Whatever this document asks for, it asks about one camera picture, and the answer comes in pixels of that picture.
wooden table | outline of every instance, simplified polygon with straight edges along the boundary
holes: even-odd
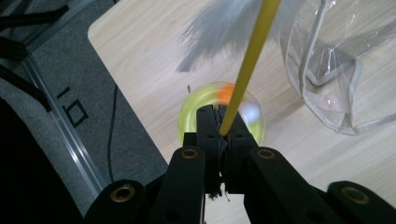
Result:
[[[242,58],[218,57],[178,73],[179,38],[207,1],[120,1],[97,20],[89,39],[148,134],[169,162],[181,146],[177,118],[188,86],[235,82]],[[338,180],[371,189],[396,206],[396,125],[360,136],[326,128],[287,80],[279,46],[267,43],[247,88],[266,118],[264,145],[279,150],[313,186],[326,190]],[[207,223],[248,223],[243,197],[207,202]]]

white feather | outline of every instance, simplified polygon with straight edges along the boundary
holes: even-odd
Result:
[[[302,0],[284,0],[273,23],[271,37],[279,36],[281,22],[291,22],[293,10]],[[196,64],[222,51],[239,56],[245,52],[262,0],[215,0],[192,20],[182,36],[184,59],[178,72],[189,72]]]

black cable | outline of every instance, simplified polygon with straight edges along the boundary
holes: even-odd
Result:
[[[28,1],[21,1],[9,14],[9,16],[15,16],[15,15],[21,15],[26,12],[27,8],[32,4],[33,0],[28,0]],[[0,14],[7,8],[8,6],[5,6],[0,9]],[[15,27],[12,27],[9,29],[10,30],[10,37],[14,36],[14,31]]]
[[[108,135],[107,141],[107,166],[108,166],[108,174],[110,176],[111,183],[114,182],[113,171],[111,169],[111,140],[113,138],[113,128],[114,128],[114,120],[116,117],[116,108],[117,108],[117,92],[119,91],[119,87],[117,84],[114,86],[114,94],[113,94],[113,110],[111,112],[111,122],[110,122],[110,134]]]

clear plastic bag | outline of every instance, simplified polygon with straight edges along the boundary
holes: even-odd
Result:
[[[396,120],[396,1],[295,1],[279,43],[305,104],[343,134]]]

yellow pole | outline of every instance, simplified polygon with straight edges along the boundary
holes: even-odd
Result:
[[[248,87],[248,82],[253,74],[254,67],[259,60],[265,39],[270,32],[271,24],[274,20],[279,4],[280,0],[264,0],[262,3],[262,8],[260,9],[256,25],[247,46],[244,61],[242,61],[241,69],[239,70],[239,75],[233,89],[230,104],[227,107],[224,120],[220,126],[220,134],[222,136],[227,135],[228,131],[230,131],[231,125],[233,124],[233,120],[238,111],[238,106],[240,105]]]

